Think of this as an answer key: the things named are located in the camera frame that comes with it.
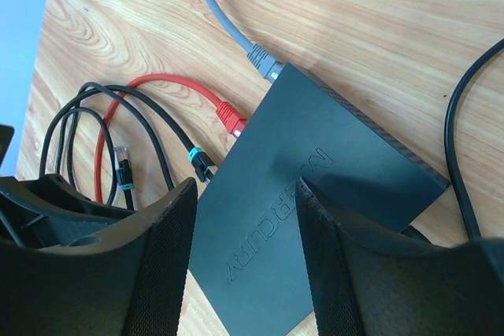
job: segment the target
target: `black mesh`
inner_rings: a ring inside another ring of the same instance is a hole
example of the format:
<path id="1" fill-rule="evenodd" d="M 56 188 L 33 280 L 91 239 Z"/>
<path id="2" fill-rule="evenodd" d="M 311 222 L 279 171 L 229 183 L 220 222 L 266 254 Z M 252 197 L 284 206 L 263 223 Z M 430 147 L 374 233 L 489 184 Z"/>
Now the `black mesh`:
<path id="1" fill-rule="evenodd" d="M 363 334 L 335 224 L 322 206 L 309 201 L 298 206 L 298 221 L 320 334 Z"/>
<path id="2" fill-rule="evenodd" d="M 124 335 L 176 335 L 196 219 L 196 185 L 152 227 Z"/>
<path id="3" fill-rule="evenodd" d="M 503 334 L 503 240 L 433 246 L 338 206 L 303 180 L 296 201 L 321 335 Z"/>

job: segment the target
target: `wood grain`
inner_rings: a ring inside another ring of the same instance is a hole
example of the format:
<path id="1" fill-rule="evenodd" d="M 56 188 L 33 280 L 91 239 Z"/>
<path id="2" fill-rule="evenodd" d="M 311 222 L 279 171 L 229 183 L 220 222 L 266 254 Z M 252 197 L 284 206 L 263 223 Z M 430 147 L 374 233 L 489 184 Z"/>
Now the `wood grain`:
<path id="1" fill-rule="evenodd" d="M 217 1 L 253 41 L 314 71 L 445 174 L 443 116 L 451 91 L 504 35 L 504 0 Z M 458 120 L 461 169 L 487 237 L 504 236 L 503 69 L 504 60 L 497 59 L 478 77 Z M 248 115 L 269 88 L 203 0 L 47 0 L 17 175 L 37 176 L 45 130 L 83 83 L 124 84 L 151 72 L 201 80 Z M 147 84 L 143 90 L 222 161 L 233 140 L 207 100 L 171 83 Z M 108 102 L 96 98 L 86 104 L 102 112 Z M 173 133 L 149 111 L 145 114 L 169 152 L 175 180 L 191 175 Z M 82 118 L 76 178 L 80 190 L 92 196 L 98 127 Z M 121 109 L 112 124 L 113 138 L 131 147 L 139 197 L 148 205 L 166 188 L 150 141 L 135 122 Z M 110 169 L 104 161 L 108 185 Z M 451 190 L 415 225 L 443 246 L 465 240 Z M 311 315 L 291 334 L 316 333 Z M 180 334 L 225 334 L 191 275 Z"/>

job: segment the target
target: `mercury logo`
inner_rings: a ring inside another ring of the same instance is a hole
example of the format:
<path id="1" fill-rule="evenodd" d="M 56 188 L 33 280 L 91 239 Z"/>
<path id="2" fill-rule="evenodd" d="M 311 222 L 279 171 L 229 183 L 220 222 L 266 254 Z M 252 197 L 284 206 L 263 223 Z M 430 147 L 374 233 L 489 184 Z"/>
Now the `mercury logo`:
<path id="1" fill-rule="evenodd" d="M 228 258 L 226 262 L 228 283 L 232 283 L 235 280 L 236 275 L 261 251 L 261 247 L 275 236 L 282 222 L 295 211 L 295 189 L 298 179 L 303 175 L 317 173 L 320 169 L 327 169 L 333 163 L 333 159 L 322 149 L 315 150 L 315 154 L 310 156 L 307 163 L 294 174 L 294 177 L 285 189 L 279 193 L 278 198 L 269 206 L 249 232 L 246 233 L 238 248 Z"/>

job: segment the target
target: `black plastic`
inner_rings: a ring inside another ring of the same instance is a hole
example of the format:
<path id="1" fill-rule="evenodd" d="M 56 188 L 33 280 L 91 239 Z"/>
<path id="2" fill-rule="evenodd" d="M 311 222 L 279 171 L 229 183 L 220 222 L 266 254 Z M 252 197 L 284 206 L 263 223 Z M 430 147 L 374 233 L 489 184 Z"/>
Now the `black plastic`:
<path id="1" fill-rule="evenodd" d="M 401 234 L 405 236 L 409 236 L 410 238 L 420 240 L 422 242 L 427 242 L 430 243 L 430 240 L 427 239 L 427 237 L 419 232 L 415 227 L 413 226 L 408 226 Z"/>
<path id="2" fill-rule="evenodd" d="M 287 334 L 313 310 L 295 211 L 307 176 L 403 231 L 448 186 L 317 78 L 286 65 L 198 203 L 190 269 L 229 334 Z"/>
<path id="3" fill-rule="evenodd" d="M 7 148 L 13 136 L 14 128 L 12 126 L 0 124 L 0 167 L 2 166 L 3 158 L 7 153 Z"/>
<path id="4" fill-rule="evenodd" d="M 60 175 L 0 177 L 0 219 L 19 246 L 67 246 L 132 213 L 89 200 Z"/>
<path id="5" fill-rule="evenodd" d="M 212 159 L 204 151 L 196 153 L 191 161 L 192 166 L 195 168 L 196 175 L 202 183 L 208 183 L 213 178 L 213 172 L 210 168 L 215 167 Z"/>
<path id="6" fill-rule="evenodd" d="M 320 335 L 502 335 L 504 239 L 433 246 L 306 180 L 296 203 Z"/>
<path id="7" fill-rule="evenodd" d="M 119 168 L 116 170 L 116 174 L 117 184 L 119 186 L 133 184 L 133 171 L 128 160 L 119 162 Z"/>
<path id="8" fill-rule="evenodd" d="M 175 336 L 197 198 L 188 179 L 73 246 L 0 239 L 0 334 Z"/>

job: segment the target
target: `cable bundle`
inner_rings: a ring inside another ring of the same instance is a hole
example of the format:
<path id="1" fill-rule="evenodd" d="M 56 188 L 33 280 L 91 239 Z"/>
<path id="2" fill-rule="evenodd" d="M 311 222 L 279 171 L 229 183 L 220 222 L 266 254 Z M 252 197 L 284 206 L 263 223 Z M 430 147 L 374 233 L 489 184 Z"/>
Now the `cable bundle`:
<path id="1" fill-rule="evenodd" d="M 61 121 L 61 132 L 59 143 L 57 145 L 57 157 L 56 157 L 56 172 L 60 173 L 63 150 L 65 146 L 65 130 L 68 120 L 71 117 L 72 122 L 69 131 L 66 167 L 69 176 L 69 182 L 72 186 L 76 187 L 76 182 L 74 179 L 74 170 L 73 170 L 73 144 L 75 141 L 77 126 L 79 123 L 78 116 L 80 113 L 90 114 L 96 119 L 101 129 L 100 134 L 98 136 L 98 142 L 96 145 L 96 151 L 94 156 L 94 195 L 96 201 L 103 202 L 102 152 L 104 144 L 106 143 L 107 152 L 110 156 L 110 161 L 112 165 L 112 172 L 115 172 L 117 167 L 115 162 L 116 159 L 114 156 L 115 155 L 114 145 L 108 127 L 110 121 L 112 120 L 113 114 L 116 112 L 117 106 L 121 104 L 135 116 L 135 118 L 142 124 L 147 134 L 149 135 L 150 141 L 154 145 L 154 149 L 156 151 L 157 158 L 159 160 L 161 170 L 163 172 L 163 177 L 165 179 L 166 186 L 168 187 L 169 190 L 172 190 L 174 188 L 174 184 L 169 171 L 168 163 L 166 161 L 166 157 L 161 148 L 161 143 L 159 142 L 158 137 L 154 133 L 153 128 L 149 125 L 148 121 L 139 112 L 139 110 L 137 110 L 131 103 L 124 100 L 124 96 L 126 96 L 126 94 L 130 94 L 131 96 L 138 98 L 140 101 L 148 105 L 171 127 L 171 129 L 175 132 L 176 136 L 179 138 L 179 140 L 183 143 L 183 145 L 187 149 L 188 153 L 190 153 L 191 163 L 195 167 L 196 174 L 200 178 L 200 180 L 207 181 L 211 179 L 213 173 L 210 167 L 214 166 L 214 164 L 208 157 L 208 155 L 206 155 L 206 153 L 203 152 L 201 149 L 195 147 L 195 144 L 187 136 L 185 131 L 180 127 L 180 125 L 158 103 L 154 102 L 148 96 L 135 89 L 140 84 L 147 83 L 153 80 L 166 80 L 196 90 L 197 92 L 208 98 L 217 107 L 216 111 L 217 115 L 219 116 L 220 120 L 223 122 L 224 126 L 226 127 L 226 129 L 230 134 L 233 134 L 234 136 L 239 136 L 239 134 L 241 134 L 241 131 L 243 131 L 243 128 L 245 127 L 246 124 L 246 118 L 242 116 L 234 107 L 232 107 L 232 105 L 230 105 L 227 102 L 223 102 L 218 96 L 216 96 L 212 91 L 204 87 L 202 84 L 188 78 L 183 78 L 182 76 L 174 76 L 168 74 L 147 75 L 131 81 L 126 87 L 118 85 L 102 86 L 97 83 L 89 82 L 84 84 L 80 88 L 77 96 L 75 96 L 73 100 L 71 100 L 57 113 L 57 115 L 51 121 L 49 127 L 47 128 L 46 136 L 44 138 L 43 143 L 42 156 L 40 158 L 39 176 L 42 177 L 46 173 L 47 154 L 49 150 L 50 140 L 52 138 L 54 130 L 56 129 L 56 126 Z M 108 108 L 107 113 L 103 117 L 103 119 L 93 109 L 83 107 L 80 104 L 82 100 L 96 94 L 106 94 L 107 96 L 113 99 L 113 102 Z M 111 205 L 113 203 L 113 199 L 115 198 L 116 193 L 117 193 L 117 177 L 113 175 L 109 196 L 106 201 L 107 205 Z"/>

